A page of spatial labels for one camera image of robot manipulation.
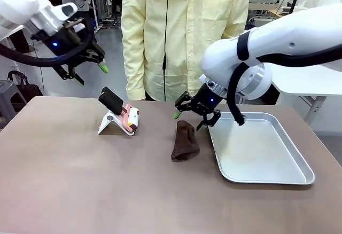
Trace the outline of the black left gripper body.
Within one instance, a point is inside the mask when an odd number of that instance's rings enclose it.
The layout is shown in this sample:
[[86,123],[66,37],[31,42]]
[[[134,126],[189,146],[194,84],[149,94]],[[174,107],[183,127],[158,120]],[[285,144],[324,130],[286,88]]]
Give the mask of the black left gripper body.
[[92,30],[83,28],[76,31],[74,27],[63,27],[52,36],[47,36],[42,42],[55,56],[62,57],[64,63],[67,63],[84,54],[92,40]]

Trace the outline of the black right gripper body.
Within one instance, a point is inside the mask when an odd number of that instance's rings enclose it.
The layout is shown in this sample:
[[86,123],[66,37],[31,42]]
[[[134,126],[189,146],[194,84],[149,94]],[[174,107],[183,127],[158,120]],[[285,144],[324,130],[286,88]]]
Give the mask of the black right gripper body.
[[211,114],[222,100],[207,84],[203,84],[193,97],[193,111],[198,115]]

